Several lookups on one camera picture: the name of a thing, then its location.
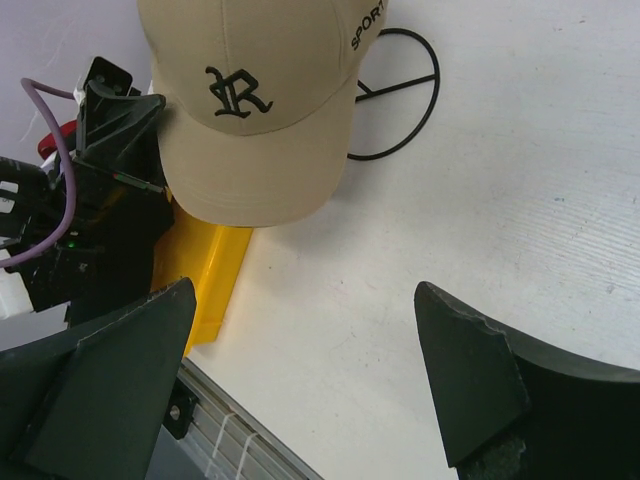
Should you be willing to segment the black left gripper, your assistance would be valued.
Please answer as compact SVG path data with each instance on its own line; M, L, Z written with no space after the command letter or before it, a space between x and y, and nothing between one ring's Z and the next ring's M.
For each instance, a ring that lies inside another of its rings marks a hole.
M33 312L91 317L150 289L154 247L172 226L156 126L160 94L122 96L90 80L77 120L39 165L1 160L1 270Z

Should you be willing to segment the beige baseball cap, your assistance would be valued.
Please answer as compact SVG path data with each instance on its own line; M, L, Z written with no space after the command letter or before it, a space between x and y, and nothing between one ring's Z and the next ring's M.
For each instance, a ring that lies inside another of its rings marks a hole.
M385 1L141 1L168 188L232 227L303 219L336 190Z

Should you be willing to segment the aluminium rail frame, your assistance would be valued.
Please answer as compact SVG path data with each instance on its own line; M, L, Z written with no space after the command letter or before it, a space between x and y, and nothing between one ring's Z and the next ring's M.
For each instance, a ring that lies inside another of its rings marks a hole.
M189 359L178 370L163 428L198 479L322 479Z

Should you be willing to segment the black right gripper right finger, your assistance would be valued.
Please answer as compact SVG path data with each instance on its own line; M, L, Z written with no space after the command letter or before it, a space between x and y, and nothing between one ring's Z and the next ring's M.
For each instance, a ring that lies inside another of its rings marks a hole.
M416 287L419 343L447 464L460 479L636 479L639 373Z

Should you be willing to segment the yellow plastic tray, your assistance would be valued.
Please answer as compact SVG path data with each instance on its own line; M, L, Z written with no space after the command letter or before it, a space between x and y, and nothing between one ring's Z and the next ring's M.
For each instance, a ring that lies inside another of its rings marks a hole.
M184 350L214 342L243 264L252 228L209 224L171 202L174 223L155 245L151 287L182 278L193 283L196 310Z

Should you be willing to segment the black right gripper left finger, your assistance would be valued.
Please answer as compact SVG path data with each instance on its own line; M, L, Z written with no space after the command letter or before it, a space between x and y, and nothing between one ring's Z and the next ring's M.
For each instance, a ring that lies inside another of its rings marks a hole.
M146 474L195 310L183 278L2 351L2 474Z

